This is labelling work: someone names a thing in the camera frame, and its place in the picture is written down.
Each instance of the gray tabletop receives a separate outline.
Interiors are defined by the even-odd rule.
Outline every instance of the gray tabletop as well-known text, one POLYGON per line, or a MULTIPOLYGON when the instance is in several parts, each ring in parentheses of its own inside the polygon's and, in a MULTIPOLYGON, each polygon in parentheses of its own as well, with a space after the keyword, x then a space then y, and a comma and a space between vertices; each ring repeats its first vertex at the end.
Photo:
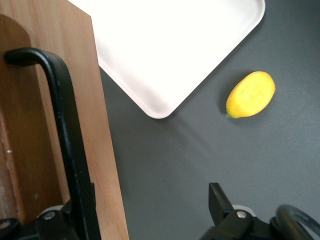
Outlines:
POLYGON ((131 240, 196 240, 213 226, 208 185, 265 222, 291 204, 320 222, 320 1, 267 0, 261 23, 165 119, 101 71, 131 240), (259 114, 226 116, 254 71, 276 84, 259 114))

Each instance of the lemon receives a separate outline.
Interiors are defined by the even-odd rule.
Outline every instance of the lemon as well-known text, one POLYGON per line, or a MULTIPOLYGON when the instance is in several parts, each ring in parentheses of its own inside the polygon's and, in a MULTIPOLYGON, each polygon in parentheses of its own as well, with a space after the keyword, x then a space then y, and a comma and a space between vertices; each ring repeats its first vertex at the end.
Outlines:
POLYGON ((261 112, 276 91, 272 77, 264 71, 255 71, 240 81, 226 101, 226 113, 237 119, 261 112))

